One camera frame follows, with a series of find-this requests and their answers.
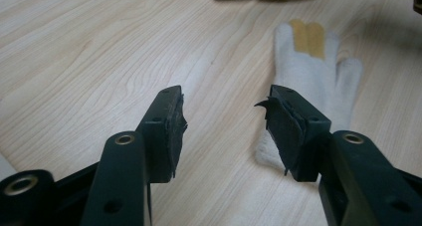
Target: metal ring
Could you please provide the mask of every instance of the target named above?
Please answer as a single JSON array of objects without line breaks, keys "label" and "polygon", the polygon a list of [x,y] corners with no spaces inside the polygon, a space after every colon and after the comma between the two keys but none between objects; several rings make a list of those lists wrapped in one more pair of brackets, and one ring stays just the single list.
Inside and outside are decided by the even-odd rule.
[{"label": "metal ring", "polygon": [[[26,185],[19,187],[17,184],[20,182],[27,181]],[[33,174],[24,175],[15,181],[11,182],[7,187],[4,189],[4,194],[7,196],[15,196],[21,193],[25,193],[26,191],[32,189],[38,183],[38,177]]]},{"label": "metal ring", "polygon": [[344,140],[346,140],[350,143],[354,143],[354,144],[364,143],[364,140],[361,137],[359,137],[355,134],[352,134],[352,133],[346,133],[342,137],[343,137]]},{"label": "metal ring", "polygon": [[134,136],[131,134],[124,134],[117,137],[114,142],[120,145],[129,144],[134,142]]}]

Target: white cloth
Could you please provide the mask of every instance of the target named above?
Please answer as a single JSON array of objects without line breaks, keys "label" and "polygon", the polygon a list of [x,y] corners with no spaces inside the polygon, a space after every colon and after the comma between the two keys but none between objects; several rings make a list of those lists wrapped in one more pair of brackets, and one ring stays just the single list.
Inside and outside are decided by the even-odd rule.
[{"label": "white cloth", "polygon": [[0,181],[15,174],[16,170],[10,165],[9,161],[0,153]]},{"label": "white cloth", "polygon": [[[357,59],[337,61],[338,37],[325,32],[325,60],[295,51],[294,34],[289,24],[276,31],[275,85],[296,90],[331,121],[331,132],[348,129],[355,93],[362,73]],[[263,130],[256,147],[259,163],[285,170],[270,134]]]}]

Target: light wood surface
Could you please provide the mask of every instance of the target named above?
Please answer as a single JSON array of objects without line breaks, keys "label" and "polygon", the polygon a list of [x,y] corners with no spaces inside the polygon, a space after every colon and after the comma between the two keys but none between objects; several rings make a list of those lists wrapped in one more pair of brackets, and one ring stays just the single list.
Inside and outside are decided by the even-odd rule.
[{"label": "light wood surface", "polygon": [[100,159],[155,95],[181,85],[177,176],[154,185],[155,225],[326,225],[313,184],[254,147],[273,33],[317,21],[364,65],[352,130],[422,176],[422,16],[413,0],[0,0],[0,152],[56,179]]}]

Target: white glove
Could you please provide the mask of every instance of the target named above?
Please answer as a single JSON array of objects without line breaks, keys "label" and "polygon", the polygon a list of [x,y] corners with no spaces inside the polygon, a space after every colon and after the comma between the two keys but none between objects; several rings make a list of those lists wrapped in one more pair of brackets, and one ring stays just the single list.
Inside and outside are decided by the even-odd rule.
[{"label": "white glove", "polygon": [[[357,59],[336,64],[338,37],[320,24],[300,20],[277,28],[275,85],[297,91],[331,120],[331,132],[348,129],[362,73]],[[284,170],[279,151],[264,130],[256,148],[258,162]]]},{"label": "white glove", "polygon": [[10,165],[9,161],[0,153],[0,181],[15,174],[16,170]]}]

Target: wooden table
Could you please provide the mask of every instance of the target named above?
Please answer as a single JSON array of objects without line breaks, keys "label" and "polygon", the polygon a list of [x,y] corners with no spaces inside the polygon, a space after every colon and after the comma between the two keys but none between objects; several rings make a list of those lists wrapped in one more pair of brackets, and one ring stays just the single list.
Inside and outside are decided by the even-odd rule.
[{"label": "wooden table", "polygon": [[181,85],[177,177],[155,225],[325,225],[311,183],[259,165],[273,33],[317,21],[364,65],[352,130],[422,176],[422,16],[413,0],[0,0],[0,152],[56,179],[100,159],[155,95]]}]

